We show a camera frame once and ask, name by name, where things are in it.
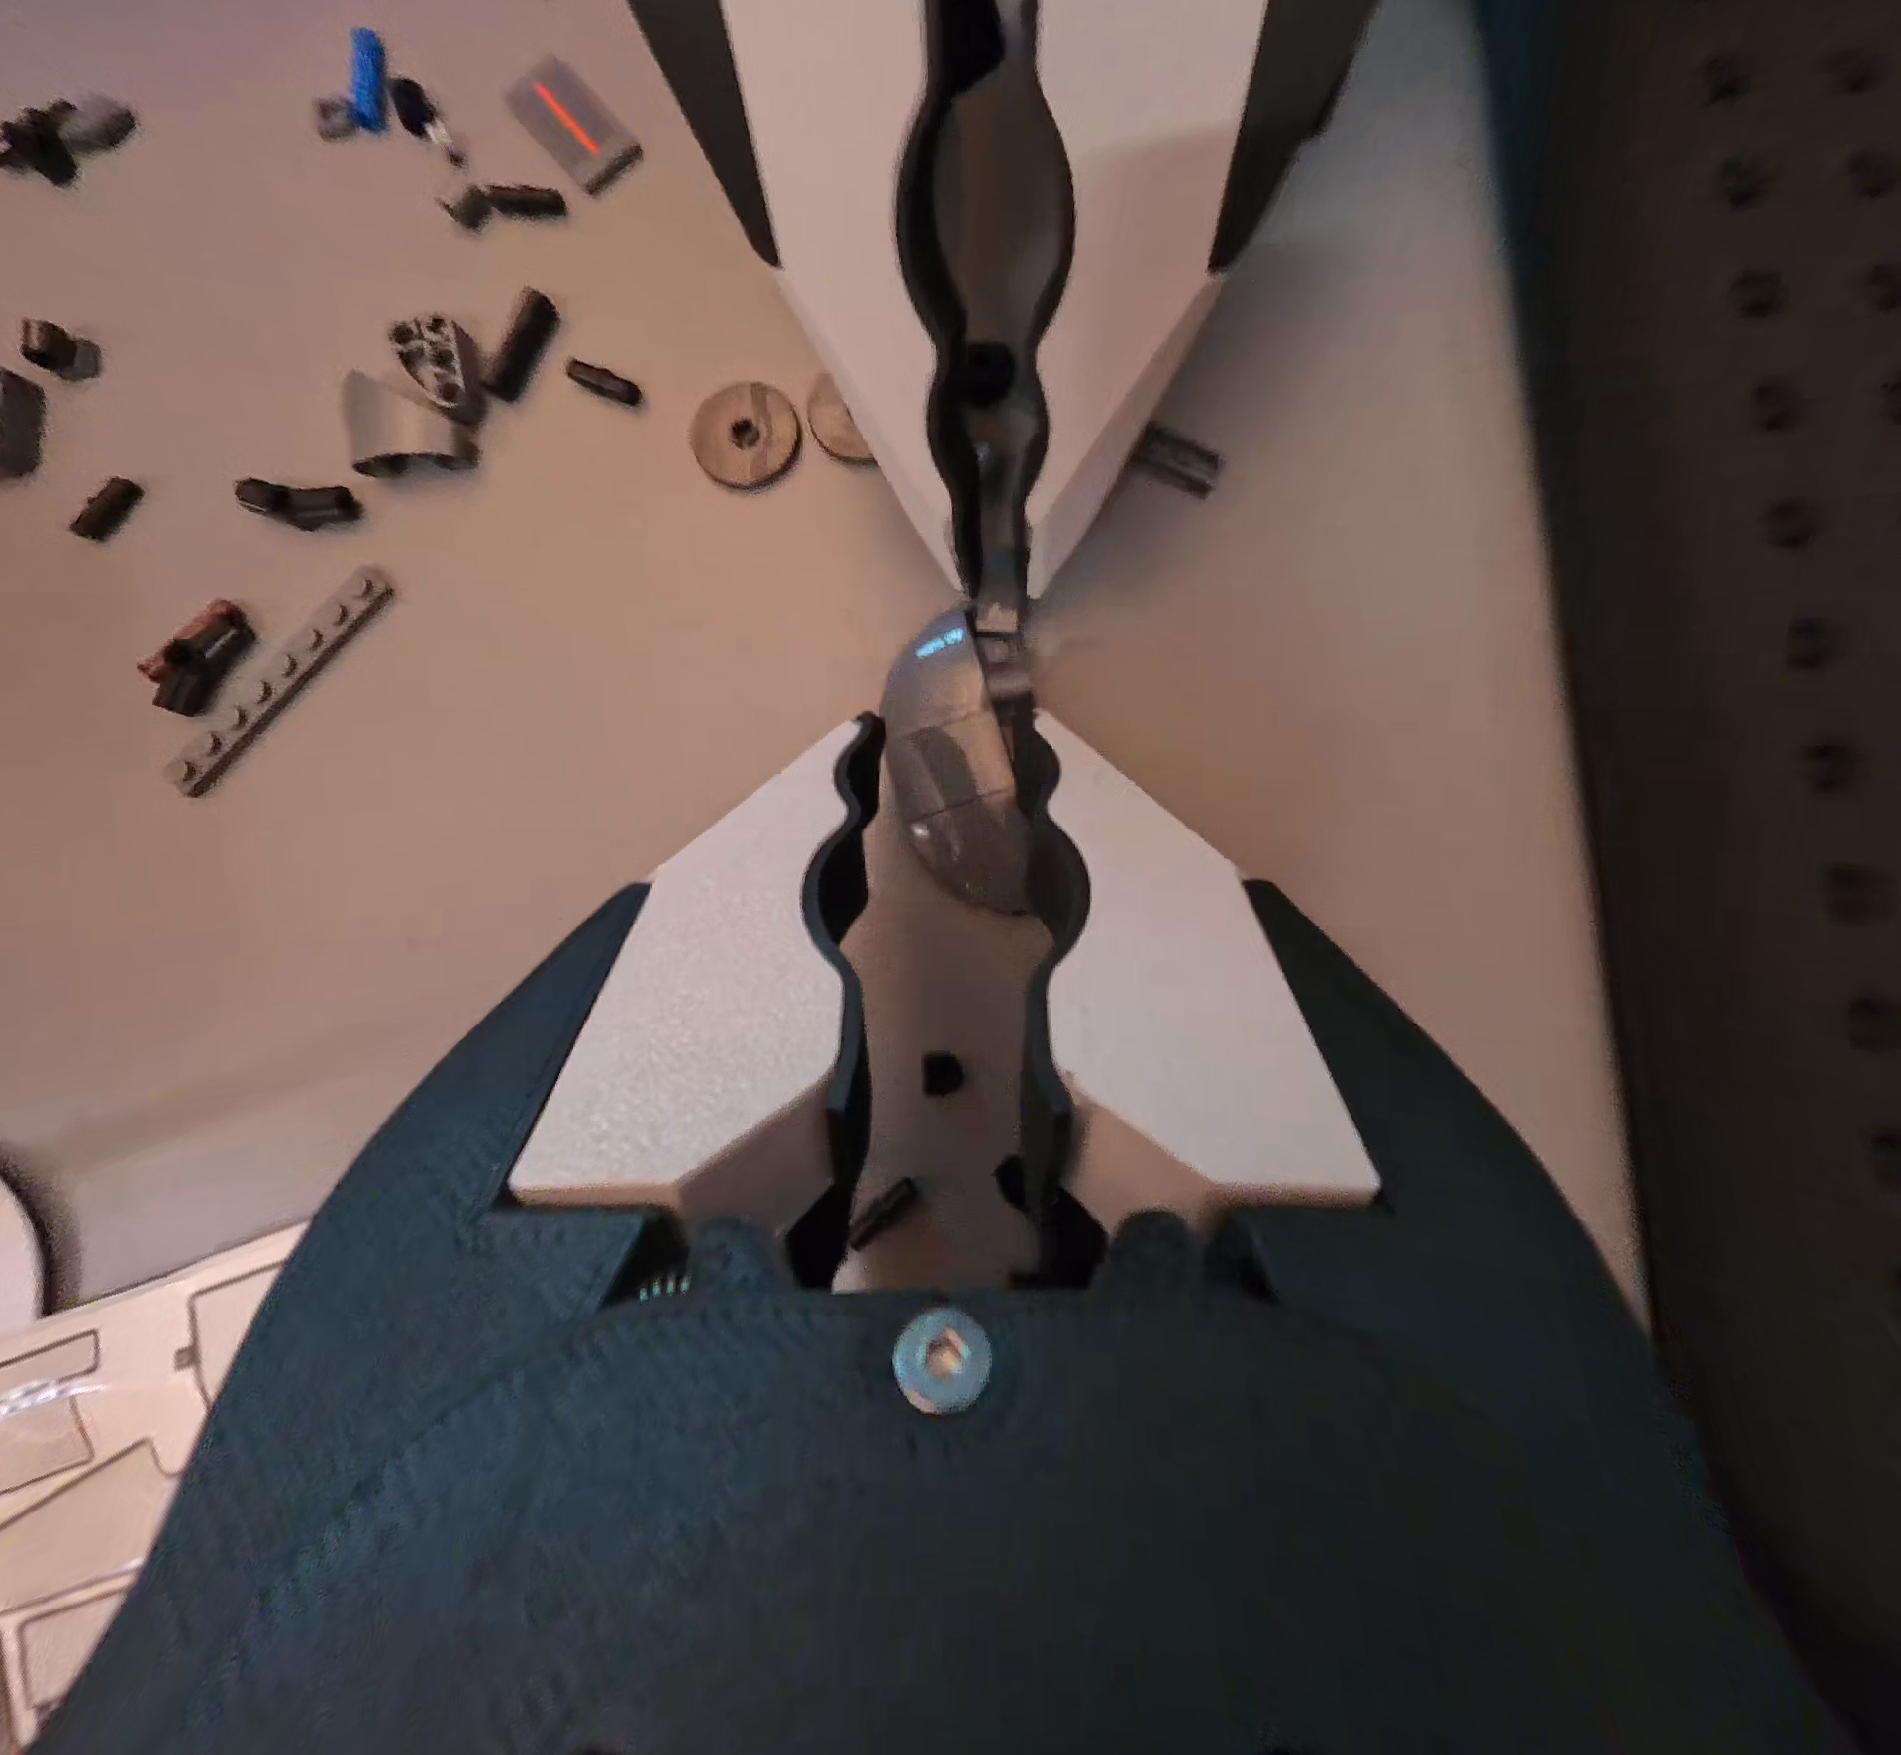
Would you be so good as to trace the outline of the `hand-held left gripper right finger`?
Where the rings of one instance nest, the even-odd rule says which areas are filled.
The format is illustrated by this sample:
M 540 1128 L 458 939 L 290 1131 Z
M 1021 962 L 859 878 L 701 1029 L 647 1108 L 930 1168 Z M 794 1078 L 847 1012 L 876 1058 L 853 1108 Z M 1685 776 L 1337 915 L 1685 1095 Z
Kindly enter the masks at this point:
M 1208 1238 L 1359 1209 L 1380 1174 L 1239 868 L 1058 720 L 1024 747 L 1032 906 L 1021 1209 L 1082 1286 L 1136 1215 Z

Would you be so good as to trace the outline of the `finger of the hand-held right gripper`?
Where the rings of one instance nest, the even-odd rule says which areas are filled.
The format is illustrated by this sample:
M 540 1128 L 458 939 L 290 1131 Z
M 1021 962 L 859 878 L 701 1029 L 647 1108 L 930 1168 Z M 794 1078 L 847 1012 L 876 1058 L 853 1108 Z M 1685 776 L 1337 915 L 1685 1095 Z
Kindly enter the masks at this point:
M 1210 261 L 1271 0 L 1036 0 L 1036 79 L 1072 186 L 1072 251 L 1034 372 L 1027 497 L 1041 599 L 1103 509 L 1213 308 Z
M 982 79 L 982 0 L 721 0 L 772 261 L 873 460 L 950 584 L 978 574 L 969 308 L 939 156 Z

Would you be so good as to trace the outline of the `long grey studded lego plate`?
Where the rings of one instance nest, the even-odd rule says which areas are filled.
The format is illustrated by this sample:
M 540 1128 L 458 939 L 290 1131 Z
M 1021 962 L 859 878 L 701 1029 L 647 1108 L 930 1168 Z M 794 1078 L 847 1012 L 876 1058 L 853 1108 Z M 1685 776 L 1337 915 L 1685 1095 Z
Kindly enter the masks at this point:
M 382 567 L 353 570 L 304 623 L 262 653 L 257 670 L 236 675 L 228 694 L 204 713 L 203 727 L 165 764 L 167 785 L 183 797 L 215 791 L 393 604 L 394 592 Z

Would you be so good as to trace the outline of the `dark grey domed lego assembly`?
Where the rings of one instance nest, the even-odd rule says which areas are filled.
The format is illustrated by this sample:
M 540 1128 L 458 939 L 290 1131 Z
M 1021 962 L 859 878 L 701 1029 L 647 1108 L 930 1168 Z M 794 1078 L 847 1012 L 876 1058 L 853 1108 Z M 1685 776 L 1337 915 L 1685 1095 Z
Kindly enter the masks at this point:
M 1019 671 L 1011 644 L 961 602 L 897 653 L 878 708 L 912 858 L 945 891 L 1009 916 L 1029 910 L 1032 866 L 1009 727 Z

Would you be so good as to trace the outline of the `black angled lego connector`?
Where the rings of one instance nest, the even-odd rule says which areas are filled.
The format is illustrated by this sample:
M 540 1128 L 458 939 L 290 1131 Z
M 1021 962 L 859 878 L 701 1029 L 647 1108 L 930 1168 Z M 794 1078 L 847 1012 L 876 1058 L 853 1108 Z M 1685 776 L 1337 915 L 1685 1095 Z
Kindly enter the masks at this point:
M 362 502 L 347 486 L 290 486 L 241 477 L 233 493 L 244 512 L 295 532 L 350 528 L 364 517 Z

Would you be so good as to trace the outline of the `grey lego tile red stripe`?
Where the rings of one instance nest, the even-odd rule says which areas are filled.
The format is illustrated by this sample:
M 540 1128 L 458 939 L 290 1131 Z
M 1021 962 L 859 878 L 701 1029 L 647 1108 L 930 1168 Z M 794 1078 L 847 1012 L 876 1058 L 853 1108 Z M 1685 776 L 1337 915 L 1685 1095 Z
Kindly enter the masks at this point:
M 631 130 L 560 56 L 542 56 L 509 83 L 504 108 L 551 156 L 560 174 L 594 197 L 643 156 Z

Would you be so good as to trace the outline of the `black lego tube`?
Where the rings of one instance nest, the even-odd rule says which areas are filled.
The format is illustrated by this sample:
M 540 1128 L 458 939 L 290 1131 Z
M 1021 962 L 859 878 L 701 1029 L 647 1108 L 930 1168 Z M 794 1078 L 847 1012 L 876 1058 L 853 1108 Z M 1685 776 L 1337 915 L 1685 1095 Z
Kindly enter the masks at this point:
M 558 303 L 534 288 L 523 288 L 502 337 L 487 354 L 487 397 L 504 405 L 518 402 L 560 326 Z

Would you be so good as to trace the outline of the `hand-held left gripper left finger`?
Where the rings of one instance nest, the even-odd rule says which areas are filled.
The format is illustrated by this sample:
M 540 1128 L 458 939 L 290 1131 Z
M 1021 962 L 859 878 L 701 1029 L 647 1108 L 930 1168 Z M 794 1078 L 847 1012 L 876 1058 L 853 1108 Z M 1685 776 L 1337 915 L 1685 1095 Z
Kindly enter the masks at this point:
M 884 722 L 859 713 L 667 858 L 509 1172 L 547 1209 L 744 1219 L 805 1288 L 843 1266 L 867 1166 L 864 984 Z

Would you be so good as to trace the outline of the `sticker sheet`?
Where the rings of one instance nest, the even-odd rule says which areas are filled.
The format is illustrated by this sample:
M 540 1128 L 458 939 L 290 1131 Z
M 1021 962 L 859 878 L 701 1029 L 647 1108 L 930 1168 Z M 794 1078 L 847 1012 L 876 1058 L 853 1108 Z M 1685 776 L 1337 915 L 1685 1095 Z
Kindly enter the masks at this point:
M 57 1312 L 2 1343 L 2 1747 L 95 1652 L 304 1223 Z

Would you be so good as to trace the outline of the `black and red lego connector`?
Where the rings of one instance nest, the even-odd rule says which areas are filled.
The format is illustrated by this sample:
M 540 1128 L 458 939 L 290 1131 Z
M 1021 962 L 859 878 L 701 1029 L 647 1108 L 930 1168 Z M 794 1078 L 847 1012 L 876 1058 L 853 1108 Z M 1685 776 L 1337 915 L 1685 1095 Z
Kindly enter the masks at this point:
M 234 666 L 257 642 L 246 611 L 228 601 L 207 602 L 137 671 L 152 686 L 152 704 L 181 717 L 200 716 Z

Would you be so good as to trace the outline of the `light grey curved lego panel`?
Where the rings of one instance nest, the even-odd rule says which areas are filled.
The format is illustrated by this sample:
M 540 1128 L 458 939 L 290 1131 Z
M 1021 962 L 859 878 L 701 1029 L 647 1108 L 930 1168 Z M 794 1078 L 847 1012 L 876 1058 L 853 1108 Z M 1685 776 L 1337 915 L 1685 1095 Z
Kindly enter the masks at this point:
M 371 479 L 420 471 L 462 476 L 480 464 L 475 433 L 433 400 L 362 370 L 340 384 L 350 469 Z

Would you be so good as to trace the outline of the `dark blue and white lego piece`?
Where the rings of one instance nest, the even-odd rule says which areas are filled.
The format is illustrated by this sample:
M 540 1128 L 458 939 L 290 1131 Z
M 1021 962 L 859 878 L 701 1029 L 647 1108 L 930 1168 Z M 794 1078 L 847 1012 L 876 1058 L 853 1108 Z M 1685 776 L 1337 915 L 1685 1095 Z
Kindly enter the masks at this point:
M 402 131 L 442 151 L 454 168 L 465 168 L 467 151 L 463 142 L 454 128 L 450 128 L 438 104 L 419 80 L 411 77 L 391 77 L 389 102 L 393 117 Z

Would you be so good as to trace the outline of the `grey triangular lego liftarm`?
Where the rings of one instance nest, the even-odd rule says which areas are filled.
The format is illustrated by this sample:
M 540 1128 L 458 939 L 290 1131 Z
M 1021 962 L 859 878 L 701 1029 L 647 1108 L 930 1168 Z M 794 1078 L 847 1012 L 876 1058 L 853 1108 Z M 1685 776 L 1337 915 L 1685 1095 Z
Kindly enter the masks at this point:
M 415 391 L 463 428 L 478 428 L 487 415 L 487 381 L 482 350 L 456 318 L 416 316 L 389 327 L 393 352 Z

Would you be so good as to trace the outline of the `black lego cross connector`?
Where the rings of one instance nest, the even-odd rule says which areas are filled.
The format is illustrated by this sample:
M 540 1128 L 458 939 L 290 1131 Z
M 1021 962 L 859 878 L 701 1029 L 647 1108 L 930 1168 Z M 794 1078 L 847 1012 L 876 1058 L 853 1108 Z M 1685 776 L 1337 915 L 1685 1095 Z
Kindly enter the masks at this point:
M 2 170 L 36 177 L 57 188 L 70 186 L 80 159 L 64 138 L 64 124 L 78 111 L 69 102 L 49 108 L 25 108 L 2 121 Z

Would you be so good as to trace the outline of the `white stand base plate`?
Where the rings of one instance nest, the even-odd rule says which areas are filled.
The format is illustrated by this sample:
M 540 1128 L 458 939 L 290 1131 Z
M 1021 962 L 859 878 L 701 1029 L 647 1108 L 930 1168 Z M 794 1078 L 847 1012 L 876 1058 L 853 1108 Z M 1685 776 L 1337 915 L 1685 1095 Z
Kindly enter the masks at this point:
M 20 1333 L 49 1312 L 49 1286 L 46 1232 L 22 1178 L 2 1162 L 2 1335 Z

